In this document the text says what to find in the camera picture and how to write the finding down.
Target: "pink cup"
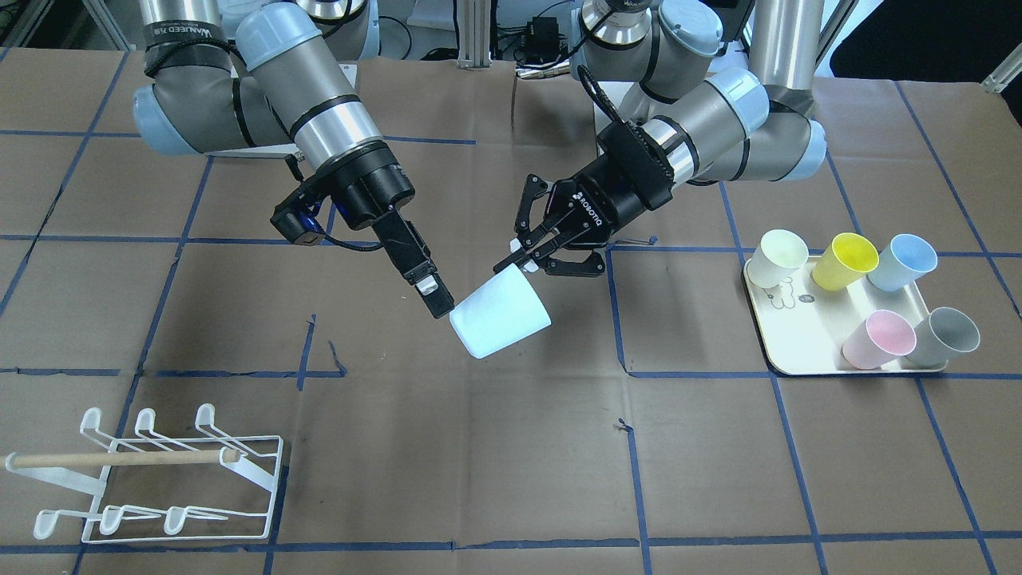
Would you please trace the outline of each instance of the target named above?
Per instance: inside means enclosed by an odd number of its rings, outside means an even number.
[[[841,355],[858,370],[875,370],[916,349],[916,331],[890,310],[870,315],[841,346]]]

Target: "gray cup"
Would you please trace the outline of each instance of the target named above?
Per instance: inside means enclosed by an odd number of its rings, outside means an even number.
[[[979,347],[979,329],[955,308],[937,308],[916,327],[916,350],[907,357],[921,368],[936,368]]]

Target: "floor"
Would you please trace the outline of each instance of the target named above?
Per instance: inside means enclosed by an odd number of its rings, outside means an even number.
[[[90,406],[187,435],[211,402],[286,442],[273,529],[83,545],[67,520],[37,541],[39,510],[88,498],[4,473],[0,572],[1022,573],[1022,132],[998,96],[821,79],[817,175],[682,188],[605,277],[532,276],[553,326],[477,362],[381,254],[283,244],[281,162],[149,151],[146,82],[139,54],[0,51],[0,450],[86,450]],[[524,177],[593,156],[567,78],[374,59],[359,91],[459,299]],[[980,349],[923,378],[779,375],[739,281],[774,227],[815,249],[923,235],[941,261],[920,289]],[[203,478],[119,474],[110,497],[250,499]]]

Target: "cup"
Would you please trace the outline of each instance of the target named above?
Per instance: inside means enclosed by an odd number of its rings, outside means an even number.
[[[812,280],[828,292],[837,292],[877,268],[877,248],[857,233],[839,233],[812,268]]]
[[[937,252],[925,239],[899,233],[880,253],[877,269],[867,277],[884,292],[894,292],[937,268]]]
[[[759,238],[745,273],[749,281],[764,290],[784,281],[809,258],[809,248],[796,233],[772,229]]]
[[[919,343],[909,360],[921,368],[935,368],[979,347],[979,329],[968,316],[940,307],[916,327]]]
[[[916,348],[916,332],[901,315],[878,309],[841,346],[841,355],[858,370],[874,370]]]
[[[450,314],[468,353],[476,360],[550,326],[550,316],[525,275],[510,265],[491,277]]]

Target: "yellow cup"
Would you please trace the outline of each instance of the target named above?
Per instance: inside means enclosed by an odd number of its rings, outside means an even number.
[[[880,254],[869,239],[857,233],[837,234],[812,268],[812,280],[828,292],[837,292],[877,269]]]

